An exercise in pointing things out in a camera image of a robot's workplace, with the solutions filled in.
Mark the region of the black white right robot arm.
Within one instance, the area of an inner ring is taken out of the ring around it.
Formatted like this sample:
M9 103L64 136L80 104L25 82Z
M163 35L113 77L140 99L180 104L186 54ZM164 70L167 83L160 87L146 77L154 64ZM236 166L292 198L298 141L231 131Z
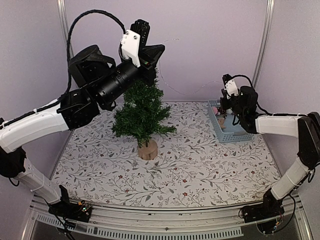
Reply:
M249 134L295 137L298 153L295 161L263 196L258 213L269 218L278 210L278 204L306 179L312 179L320 164L320 115L257 112L258 93L250 86L237 85L231 81L222 89L221 107L232 110L236 124Z

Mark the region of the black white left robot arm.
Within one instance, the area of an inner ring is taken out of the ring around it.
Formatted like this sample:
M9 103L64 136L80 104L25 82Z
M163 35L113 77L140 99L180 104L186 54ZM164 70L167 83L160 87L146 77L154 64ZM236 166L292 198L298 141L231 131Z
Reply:
M44 136L72 131L88 125L100 110L112 111L116 99L137 80L151 86L156 78L156 65L165 51L162 44L138 49L139 64L114 59L101 53L97 45L80 51L68 62L68 71L78 88L59 99L10 121L0 127L0 173L13 178L36 193L63 216L74 213L68 191L45 177L28 159L23 145Z

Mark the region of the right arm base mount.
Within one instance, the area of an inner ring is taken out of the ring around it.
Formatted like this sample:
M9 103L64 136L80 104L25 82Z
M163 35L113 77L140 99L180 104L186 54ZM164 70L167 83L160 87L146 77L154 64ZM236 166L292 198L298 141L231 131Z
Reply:
M271 188L265 192L263 195L263 201L259 204L254 205L245 205L238 211L238 217L243 219L245 223L251 223L255 221L265 220L268 218L274 218L273 220L265 221L262 223L258 223L257 229L263 235L273 235L284 230L292 221L295 211L297 202L295 198L291 195L292 192L289 192L287 196L289 196L293 200L293 211L292 214L281 228L284 220L284 207L283 207L283 199L276 199L271 192Z

